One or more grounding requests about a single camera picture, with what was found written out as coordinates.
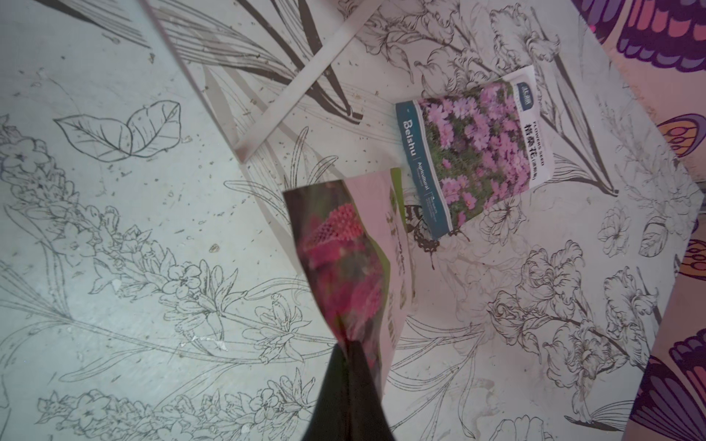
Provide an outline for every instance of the purple butterfly wing pattern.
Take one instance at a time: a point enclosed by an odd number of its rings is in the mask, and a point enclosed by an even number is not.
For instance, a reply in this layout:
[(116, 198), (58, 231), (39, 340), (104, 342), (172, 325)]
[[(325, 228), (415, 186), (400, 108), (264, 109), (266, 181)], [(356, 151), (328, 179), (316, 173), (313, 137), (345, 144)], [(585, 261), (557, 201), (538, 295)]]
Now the purple butterfly wing pattern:
[(706, 403), (706, 329), (683, 342), (676, 342), (669, 355)]
[(616, 26), (625, 0), (573, 0), (573, 3), (603, 43)]
[(634, 0), (617, 46), (658, 68), (706, 69), (706, 1)]
[[(669, 355), (706, 405), (706, 329), (676, 342)], [(672, 440), (706, 440), (706, 417), (696, 400), (655, 356), (647, 363), (630, 419)]]
[(630, 419), (677, 441), (706, 440), (706, 418), (674, 373), (651, 356)]

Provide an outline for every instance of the floral line drawing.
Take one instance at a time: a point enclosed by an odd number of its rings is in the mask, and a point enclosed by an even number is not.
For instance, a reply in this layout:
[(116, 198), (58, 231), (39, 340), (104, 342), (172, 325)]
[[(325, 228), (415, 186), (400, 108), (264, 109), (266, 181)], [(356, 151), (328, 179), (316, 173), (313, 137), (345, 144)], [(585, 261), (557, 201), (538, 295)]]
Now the floral line drawing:
[[(339, 3), (339, 11), (347, 17), (356, 6), (355, 0), (344, 0)], [(490, 22), (494, 34), (492, 52), (485, 52), (479, 46), (478, 30), (474, 30), (485, 20)], [(462, 18), (460, 6), (446, 2), (409, 6), (409, 9), (383, 5), (357, 38), (369, 54), (381, 55), (392, 66), (408, 72), (412, 82), (421, 76), (427, 97), (458, 95), (533, 64), (542, 118), (575, 155), (571, 159), (555, 153), (555, 173), (549, 182), (587, 183), (604, 194), (618, 195), (598, 150), (592, 125), (559, 54), (559, 39), (547, 36), (533, 8), (528, 14), (520, 4), (491, 11), (475, 5)], [(434, 47), (431, 51), (427, 49), (430, 43)], [(408, 53), (419, 51), (428, 53), (428, 58), (409, 59)]]
[(72, 115), (55, 121), (71, 147), (101, 162), (131, 156), (149, 158), (181, 141), (181, 106), (169, 100), (136, 111), (127, 123), (91, 115)]
[(601, 229), (598, 231), (598, 240), (603, 242), (603, 252), (612, 258), (619, 253), (628, 252), (628, 229), (630, 217), (625, 213), (625, 207), (620, 202), (606, 213)]
[(502, 420), (489, 441), (548, 441), (554, 440), (544, 431), (544, 421), (536, 416), (518, 416), (515, 420)]
[(191, 441), (245, 440), (249, 433), (262, 433), (266, 439), (288, 440), (300, 424), (306, 425), (314, 406), (309, 393), (315, 378), (306, 384), (299, 369), (294, 379), (283, 375), (279, 382), (250, 397), (243, 392), (219, 391), (203, 394), (201, 402), (179, 394), (165, 404), (144, 404), (119, 399), (97, 389), (79, 397), (39, 398), (37, 423), (61, 418), (58, 431), (73, 430), (76, 436), (107, 441), (126, 439)]
[[(661, 321), (658, 293), (651, 294), (644, 282), (638, 288), (628, 267), (607, 277), (604, 295), (608, 327), (603, 330), (595, 323), (582, 293), (577, 266), (582, 256), (581, 247), (573, 241), (551, 256), (544, 248), (533, 250), (522, 266), (515, 293), (499, 291), (489, 304), (489, 313), (506, 344), (519, 344), (526, 352), (536, 354), (540, 363), (542, 351), (533, 330), (562, 323), (552, 340), (541, 348), (546, 353), (548, 379), (557, 387), (574, 389), (572, 408), (579, 418), (566, 419), (601, 430), (622, 430), (595, 420), (594, 416), (601, 418), (603, 413), (589, 411), (586, 400), (600, 375), (627, 363), (645, 370), (650, 346), (643, 320), (651, 315), (657, 324)], [(642, 279), (639, 268), (637, 272)]]
[[(148, 47), (140, 31), (135, 28), (119, 4), (89, 0), (52, 0), (39, 3), (61, 13), (96, 25), (126, 41)], [(176, 47), (179, 56), (189, 63), (204, 66), (221, 66), (251, 73), (259, 78), (286, 86), (304, 68), (304, 64), (322, 47), (321, 37), (306, 1), (273, 0), (286, 34), (280, 34), (262, 13), (249, 1), (237, 0), (244, 13), (266, 32), (269, 38), (285, 53), (281, 60), (266, 48), (228, 26), (178, 0), (158, 0), (152, 5), (157, 19)], [(329, 67), (319, 80), (307, 90), (306, 95), (327, 113), (348, 123), (360, 124), (363, 115), (353, 111), (338, 78)], [(327, 83), (327, 89), (321, 85)]]
[[(690, 219), (698, 210), (696, 200), (700, 191), (671, 152), (650, 154), (643, 147), (626, 110), (616, 113), (601, 104), (604, 124), (620, 142), (617, 150), (626, 153), (626, 164), (622, 170), (616, 164), (616, 173), (625, 184), (627, 196), (637, 202), (639, 208), (650, 211), (638, 254), (653, 258), (664, 250), (670, 235), (689, 237), (693, 225)], [(629, 183), (628, 174), (634, 174), (636, 182)], [(652, 194), (642, 191), (647, 184), (657, 191)]]

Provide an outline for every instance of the crumpled seed packet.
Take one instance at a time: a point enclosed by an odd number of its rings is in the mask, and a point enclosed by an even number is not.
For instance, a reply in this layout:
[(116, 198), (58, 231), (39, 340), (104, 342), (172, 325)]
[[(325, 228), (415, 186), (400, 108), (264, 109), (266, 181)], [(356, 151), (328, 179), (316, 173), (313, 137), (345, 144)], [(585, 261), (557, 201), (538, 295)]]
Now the crumpled seed packet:
[(552, 177), (533, 66), (461, 95), (401, 102), (396, 110), (434, 239)]
[(343, 349), (361, 342), (381, 398), (412, 302), (401, 171), (296, 188), (285, 202), (316, 304)]

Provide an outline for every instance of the seed packet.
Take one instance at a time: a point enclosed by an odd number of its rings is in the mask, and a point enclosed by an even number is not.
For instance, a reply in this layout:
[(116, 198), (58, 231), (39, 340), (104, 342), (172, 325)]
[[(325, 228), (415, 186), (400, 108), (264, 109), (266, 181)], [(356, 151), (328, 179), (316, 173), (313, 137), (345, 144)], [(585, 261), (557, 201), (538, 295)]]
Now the seed packet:
[(296, 188), (285, 202), (316, 304), (343, 349), (361, 342), (382, 397), (413, 290), (402, 173)]
[(434, 239), (554, 172), (533, 66), (461, 95), (401, 102), (396, 111)]

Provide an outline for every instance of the pink flowers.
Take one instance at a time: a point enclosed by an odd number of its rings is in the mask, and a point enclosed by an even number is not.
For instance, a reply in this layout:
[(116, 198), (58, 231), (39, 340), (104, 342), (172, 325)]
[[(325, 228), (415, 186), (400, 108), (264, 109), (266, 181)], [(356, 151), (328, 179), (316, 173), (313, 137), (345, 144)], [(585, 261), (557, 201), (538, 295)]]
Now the pink flowers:
[(451, 143), (453, 142), (453, 126), (446, 122), (446, 120), (442, 120), (442, 123), (438, 125), (438, 129), (441, 149), (446, 150), (451, 147)]
[(466, 175), (464, 175), (464, 174), (460, 175), (460, 176), (456, 179), (456, 181), (458, 182), (458, 185), (461, 186), (461, 188), (466, 188), (466, 187), (468, 187), (468, 178), (466, 177)]
[(441, 180), (441, 192), (446, 205), (451, 205), (458, 200), (458, 192), (461, 190), (461, 184), (454, 178), (445, 178)]
[(476, 202), (478, 202), (471, 193), (466, 192), (463, 192), (463, 201), (466, 203), (468, 210), (473, 210), (476, 207)]
[(423, 99), (419, 105), (441, 192), (456, 226), (481, 207), (527, 190), (530, 161), (509, 83)]
[(495, 159), (493, 159), (492, 152), (483, 152), (483, 167), (491, 171), (498, 171), (498, 165), (495, 163)]
[(437, 126), (442, 121), (446, 122), (447, 116), (448, 112), (445, 112), (443, 110), (443, 107), (438, 104), (430, 104), (429, 110), (426, 113), (426, 119), (428, 119), (429, 122), (436, 124)]

